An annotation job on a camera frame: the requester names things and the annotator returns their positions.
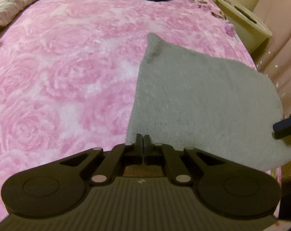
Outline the grey sweater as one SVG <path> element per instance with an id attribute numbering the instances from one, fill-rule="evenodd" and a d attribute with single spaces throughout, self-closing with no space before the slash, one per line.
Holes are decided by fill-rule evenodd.
<path id="1" fill-rule="evenodd" d="M 211 57 L 147 36 L 126 141 L 137 134 L 177 150 L 191 146 L 268 171 L 291 161 L 291 137 L 271 80 L 232 59 Z"/>

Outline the cream nightstand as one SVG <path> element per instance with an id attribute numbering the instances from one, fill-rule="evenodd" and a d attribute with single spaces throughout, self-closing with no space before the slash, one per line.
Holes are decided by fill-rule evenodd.
<path id="1" fill-rule="evenodd" d="M 272 37 L 271 30 L 253 10 L 259 0 L 213 0 L 235 27 L 249 53 Z"/>

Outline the pink rose bed blanket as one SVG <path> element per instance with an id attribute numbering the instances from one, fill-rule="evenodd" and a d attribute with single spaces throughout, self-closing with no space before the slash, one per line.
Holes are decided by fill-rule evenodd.
<path id="1" fill-rule="evenodd" d="M 210 0 L 38 0 L 0 33 L 0 191 L 15 173 L 125 140 L 151 32 L 254 66 Z"/>

